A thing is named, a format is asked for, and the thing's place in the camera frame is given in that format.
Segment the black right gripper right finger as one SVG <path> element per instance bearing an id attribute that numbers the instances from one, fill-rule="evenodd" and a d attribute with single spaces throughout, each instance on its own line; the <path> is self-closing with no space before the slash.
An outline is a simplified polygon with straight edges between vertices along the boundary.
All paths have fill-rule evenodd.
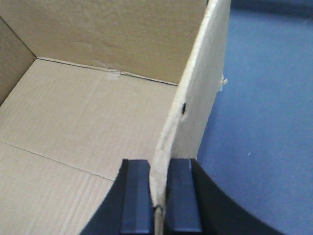
<path id="1" fill-rule="evenodd" d="M 171 159 L 166 184 L 167 235 L 278 235 L 228 197 L 194 159 Z"/>

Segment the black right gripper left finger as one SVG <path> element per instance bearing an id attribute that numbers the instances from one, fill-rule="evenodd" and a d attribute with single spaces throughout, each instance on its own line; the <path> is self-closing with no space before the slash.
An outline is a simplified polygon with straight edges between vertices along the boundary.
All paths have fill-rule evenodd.
<path id="1" fill-rule="evenodd" d="M 147 160 L 124 159 L 114 184 L 82 234 L 153 235 L 149 171 Z"/>

